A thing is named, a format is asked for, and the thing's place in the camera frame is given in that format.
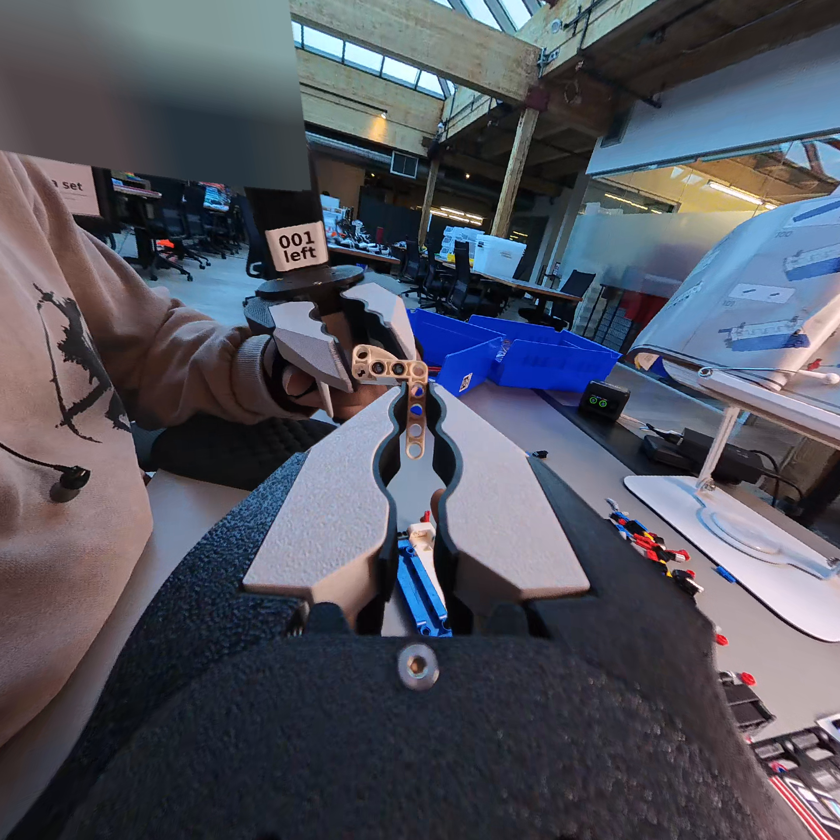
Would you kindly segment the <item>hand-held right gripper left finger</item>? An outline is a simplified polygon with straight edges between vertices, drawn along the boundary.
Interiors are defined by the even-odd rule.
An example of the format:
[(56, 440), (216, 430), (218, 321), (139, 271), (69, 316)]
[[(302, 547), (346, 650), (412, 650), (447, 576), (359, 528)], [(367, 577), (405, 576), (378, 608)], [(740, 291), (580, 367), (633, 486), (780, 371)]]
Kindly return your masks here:
[(253, 595), (338, 606), (353, 630), (380, 593), (390, 499), (375, 456), (399, 439), (393, 387), (313, 446), (243, 579)]

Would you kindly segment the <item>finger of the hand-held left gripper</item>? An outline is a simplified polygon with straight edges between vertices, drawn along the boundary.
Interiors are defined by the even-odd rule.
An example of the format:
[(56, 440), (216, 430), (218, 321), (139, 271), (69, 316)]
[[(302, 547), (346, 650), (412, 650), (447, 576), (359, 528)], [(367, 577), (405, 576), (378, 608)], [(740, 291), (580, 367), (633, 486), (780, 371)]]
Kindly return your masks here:
[(340, 342), (322, 323), (311, 301), (286, 301), (269, 306), (274, 340), (279, 354), (317, 387), (322, 408), (335, 418), (331, 390), (354, 391), (350, 363)]
[(361, 282), (340, 293), (340, 310), (345, 324), (340, 347), (348, 358), (364, 344), (399, 361), (417, 361), (417, 342), (400, 296), (374, 282)]

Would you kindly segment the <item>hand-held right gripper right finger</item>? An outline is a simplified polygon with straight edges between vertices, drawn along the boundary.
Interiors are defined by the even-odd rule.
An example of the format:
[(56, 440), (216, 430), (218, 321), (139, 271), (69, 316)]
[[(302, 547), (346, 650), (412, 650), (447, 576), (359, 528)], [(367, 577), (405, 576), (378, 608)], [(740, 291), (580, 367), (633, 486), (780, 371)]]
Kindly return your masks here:
[(437, 503), (434, 568), (454, 632), (499, 605), (575, 599), (592, 585), (532, 458), (440, 385), (429, 395)]

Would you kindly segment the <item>blue and white lego assembly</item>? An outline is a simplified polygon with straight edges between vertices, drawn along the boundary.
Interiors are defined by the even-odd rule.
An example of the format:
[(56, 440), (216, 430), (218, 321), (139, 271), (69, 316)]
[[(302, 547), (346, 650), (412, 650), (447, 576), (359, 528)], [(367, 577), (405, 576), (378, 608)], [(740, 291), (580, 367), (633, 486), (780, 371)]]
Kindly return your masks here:
[(452, 637), (445, 597), (434, 568), (436, 529), (432, 512), (398, 535), (396, 582), (411, 623), (423, 637)]

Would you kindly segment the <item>white L-shaped lego beam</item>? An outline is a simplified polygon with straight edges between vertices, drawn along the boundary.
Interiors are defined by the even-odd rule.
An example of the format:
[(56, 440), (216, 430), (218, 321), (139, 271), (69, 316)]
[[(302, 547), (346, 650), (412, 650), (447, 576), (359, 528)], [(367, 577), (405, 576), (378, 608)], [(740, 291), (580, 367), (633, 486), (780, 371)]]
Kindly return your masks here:
[(418, 460), (425, 454), (427, 432), (428, 371), (421, 360), (405, 360), (385, 351), (377, 352), (370, 373), (377, 381), (393, 380), (401, 386), (392, 414), (405, 440), (405, 454)]

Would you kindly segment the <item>person's left forearm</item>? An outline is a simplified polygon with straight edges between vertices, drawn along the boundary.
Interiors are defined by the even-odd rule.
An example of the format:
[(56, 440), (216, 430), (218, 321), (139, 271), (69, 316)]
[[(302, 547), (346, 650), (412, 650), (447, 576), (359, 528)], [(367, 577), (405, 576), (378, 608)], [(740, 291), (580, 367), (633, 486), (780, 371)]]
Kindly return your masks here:
[(114, 345), (101, 351), (139, 425), (171, 427), (197, 414), (252, 425), (282, 415), (266, 381), (266, 335), (225, 327), (143, 282), (120, 314)]

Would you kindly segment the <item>pile of mixed lego pieces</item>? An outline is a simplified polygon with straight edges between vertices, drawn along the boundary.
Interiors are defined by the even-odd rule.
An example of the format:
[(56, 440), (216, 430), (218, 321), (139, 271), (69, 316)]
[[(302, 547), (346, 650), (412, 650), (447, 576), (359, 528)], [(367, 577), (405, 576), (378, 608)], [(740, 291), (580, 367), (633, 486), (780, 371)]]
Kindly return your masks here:
[(704, 592), (704, 587), (697, 582), (696, 573), (687, 566), (690, 562), (687, 551), (670, 549), (662, 537), (632, 518), (613, 499), (606, 498), (605, 501), (611, 509), (610, 522), (635, 551), (652, 561), (664, 577), (672, 580), (689, 597), (694, 599)]

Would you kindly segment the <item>partly built lego car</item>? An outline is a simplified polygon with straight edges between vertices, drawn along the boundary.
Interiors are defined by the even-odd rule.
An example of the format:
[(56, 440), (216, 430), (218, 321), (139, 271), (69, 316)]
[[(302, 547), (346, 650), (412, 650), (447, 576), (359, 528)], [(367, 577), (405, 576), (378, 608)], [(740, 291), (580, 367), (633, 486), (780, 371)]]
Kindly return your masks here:
[(775, 716), (753, 691), (750, 675), (742, 680), (723, 671), (718, 675), (737, 728), (768, 780), (804, 824), (812, 838), (839, 838), (839, 717), (771, 738), (762, 732)]

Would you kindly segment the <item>lego instruction booklet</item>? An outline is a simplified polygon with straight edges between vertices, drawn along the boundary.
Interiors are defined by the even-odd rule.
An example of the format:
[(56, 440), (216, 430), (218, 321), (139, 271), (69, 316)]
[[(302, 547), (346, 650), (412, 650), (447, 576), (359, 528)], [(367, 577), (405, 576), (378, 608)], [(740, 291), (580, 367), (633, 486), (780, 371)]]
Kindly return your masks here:
[(838, 413), (839, 195), (734, 228), (626, 352), (760, 385)]

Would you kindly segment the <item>person's left hand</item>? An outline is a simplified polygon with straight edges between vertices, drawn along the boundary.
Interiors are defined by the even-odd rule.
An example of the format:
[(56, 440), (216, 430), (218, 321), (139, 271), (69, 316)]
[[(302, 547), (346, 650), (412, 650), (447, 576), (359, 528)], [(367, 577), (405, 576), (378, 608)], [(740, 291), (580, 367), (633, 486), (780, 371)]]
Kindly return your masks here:
[(285, 360), (274, 339), (268, 339), (262, 353), (261, 372), (272, 399), (290, 416), (311, 417), (324, 411), (342, 424), (364, 410), (389, 391), (387, 385), (361, 385), (351, 393), (328, 386), (327, 396), (319, 382), (309, 373)]

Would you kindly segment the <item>blue plastic bin with label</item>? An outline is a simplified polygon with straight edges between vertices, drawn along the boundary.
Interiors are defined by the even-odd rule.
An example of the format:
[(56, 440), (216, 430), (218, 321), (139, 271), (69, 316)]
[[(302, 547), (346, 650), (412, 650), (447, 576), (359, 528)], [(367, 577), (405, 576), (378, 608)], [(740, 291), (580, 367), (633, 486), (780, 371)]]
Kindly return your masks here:
[(408, 318), (423, 359), (429, 369), (437, 369), (437, 385), (461, 398), (487, 379), (501, 349), (501, 333), (419, 308)]

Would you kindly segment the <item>black office chair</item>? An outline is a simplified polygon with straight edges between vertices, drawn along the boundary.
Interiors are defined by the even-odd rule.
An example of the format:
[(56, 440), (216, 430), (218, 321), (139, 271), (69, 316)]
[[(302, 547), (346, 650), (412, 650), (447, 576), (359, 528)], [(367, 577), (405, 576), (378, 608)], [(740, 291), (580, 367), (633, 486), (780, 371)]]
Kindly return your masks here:
[(551, 327), (558, 332), (568, 329), (595, 277), (594, 272), (574, 269), (559, 289), (539, 287), (534, 293), (535, 305), (520, 308), (518, 314), (531, 324)]
[(454, 257), (455, 279), (445, 300), (445, 312), (450, 317), (464, 320), (479, 313), (485, 302), (485, 291), (480, 283), (476, 285), (471, 279), (469, 242), (455, 241)]

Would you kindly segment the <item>group of black office chairs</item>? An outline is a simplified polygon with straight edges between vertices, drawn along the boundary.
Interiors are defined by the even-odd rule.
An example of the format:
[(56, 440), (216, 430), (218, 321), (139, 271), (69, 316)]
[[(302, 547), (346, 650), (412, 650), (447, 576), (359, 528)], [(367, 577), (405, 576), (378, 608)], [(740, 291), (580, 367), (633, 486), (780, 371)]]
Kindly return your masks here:
[(193, 281), (186, 262), (204, 270), (211, 257), (236, 256), (246, 243), (246, 198), (227, 185), (128, 172), (112, 174), (111, 184), (118, 220), (136, 250), (125, 260), (148, 280), (174, 270)]

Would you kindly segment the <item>black device with green lights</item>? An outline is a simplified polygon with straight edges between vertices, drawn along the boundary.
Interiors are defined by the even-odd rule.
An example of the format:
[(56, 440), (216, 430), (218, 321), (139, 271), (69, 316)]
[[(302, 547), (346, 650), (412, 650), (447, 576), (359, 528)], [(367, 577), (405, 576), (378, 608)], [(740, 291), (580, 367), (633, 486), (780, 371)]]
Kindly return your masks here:
[(605, 423), (614, 424), (622, 415), (631, 392), (607, 381), (590, 381), (581, 395), (577, 411)]

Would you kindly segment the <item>small black power adapter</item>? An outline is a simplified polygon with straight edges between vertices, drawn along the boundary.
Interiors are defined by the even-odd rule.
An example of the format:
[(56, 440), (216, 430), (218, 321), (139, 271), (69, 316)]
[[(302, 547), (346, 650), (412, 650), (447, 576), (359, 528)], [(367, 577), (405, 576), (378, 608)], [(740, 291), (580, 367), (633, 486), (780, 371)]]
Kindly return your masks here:
[(640, 450), (653, 463), (685, 471), (692, 469), (691, 460), (680, 453), (676, 444), (655, 434), (644, 436)]

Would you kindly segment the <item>large black power adapter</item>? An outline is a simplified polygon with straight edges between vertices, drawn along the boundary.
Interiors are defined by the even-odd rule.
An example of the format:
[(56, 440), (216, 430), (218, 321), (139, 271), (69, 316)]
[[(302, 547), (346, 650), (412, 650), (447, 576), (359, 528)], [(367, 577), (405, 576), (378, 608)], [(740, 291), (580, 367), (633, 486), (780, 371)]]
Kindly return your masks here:
[[(688, 459), (693, 467), (701, 471), (712, 443), (712, 436), (686, 428), (676, 449), (680, 455)], [(763, 462), (761, 457), (751, 450), (726, 444), (711, 475), (715, 481), (725, 484), (737, 485), (747, 482), (754, 485), (763, 475)]]

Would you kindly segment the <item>white book stand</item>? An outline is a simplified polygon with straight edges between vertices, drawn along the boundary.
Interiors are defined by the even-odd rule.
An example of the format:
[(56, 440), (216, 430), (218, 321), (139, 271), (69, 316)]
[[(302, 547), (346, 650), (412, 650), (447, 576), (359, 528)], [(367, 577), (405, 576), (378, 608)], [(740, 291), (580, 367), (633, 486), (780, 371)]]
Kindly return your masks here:
[(697, 379), (700, 390), (727, 405), (699, 476), (628, 476), (625, 487), (777, 617), (808, 637), (837, 644), (838, 561), (729, 495), (712, 479), (740, 410), (837, 448), (837, 409), (767, 389), (733, 369), (703, 366)]

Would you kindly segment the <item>white paper sign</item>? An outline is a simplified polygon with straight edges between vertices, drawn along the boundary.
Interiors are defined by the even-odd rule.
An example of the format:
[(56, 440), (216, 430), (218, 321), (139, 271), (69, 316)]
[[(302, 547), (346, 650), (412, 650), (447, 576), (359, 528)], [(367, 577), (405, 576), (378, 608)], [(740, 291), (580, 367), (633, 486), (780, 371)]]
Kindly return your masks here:
[(39, 157), (32, 160), (53, 182), (62, 201), (75, 216), (100, 217), (93, 168), (85, 164), (53, 161)]

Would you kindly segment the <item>person's beige hoodie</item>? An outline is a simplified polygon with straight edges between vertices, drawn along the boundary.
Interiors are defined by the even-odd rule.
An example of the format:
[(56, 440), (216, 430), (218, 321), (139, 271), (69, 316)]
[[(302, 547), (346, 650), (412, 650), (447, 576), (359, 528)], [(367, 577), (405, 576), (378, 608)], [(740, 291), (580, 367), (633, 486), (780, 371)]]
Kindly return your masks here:
[(2, 152), (1, 181), (4, 746), (78, 667), (153, 519), (101, 348), (144, 281), (34, 161)]

